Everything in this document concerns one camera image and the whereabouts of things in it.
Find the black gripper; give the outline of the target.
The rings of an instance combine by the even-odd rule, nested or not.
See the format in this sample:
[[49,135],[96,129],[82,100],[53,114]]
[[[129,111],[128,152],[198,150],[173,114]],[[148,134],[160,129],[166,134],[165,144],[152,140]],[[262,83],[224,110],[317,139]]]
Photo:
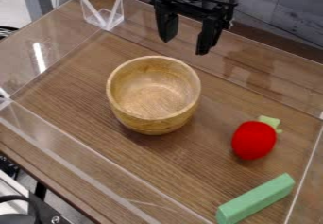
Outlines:
[[216,45],[222,29],[232,25],[237,0],[150,0],[154,7],[157,33],[166,43],[177,33],[177,14],[201,22],[196,54],[205,55]]

